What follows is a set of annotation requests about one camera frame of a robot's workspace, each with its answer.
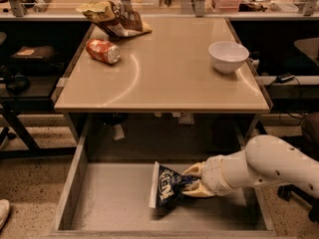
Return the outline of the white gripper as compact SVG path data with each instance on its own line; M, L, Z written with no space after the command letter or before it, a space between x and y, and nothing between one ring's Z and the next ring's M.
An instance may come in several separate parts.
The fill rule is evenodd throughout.
M224 196L233 191L222 174L223 156L213 156L203 162L197 162L187 168L182 174L201 178L187 185L182 193L186 196L206 198Z

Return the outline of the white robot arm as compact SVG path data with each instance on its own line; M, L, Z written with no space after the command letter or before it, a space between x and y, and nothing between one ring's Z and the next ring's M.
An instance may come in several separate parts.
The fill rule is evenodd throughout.
M195 183L183 191L190 197L224 196L244 187L286 184L319 196L319 162L268 134L253 137L244 150L198 162L183 174L195 177Z

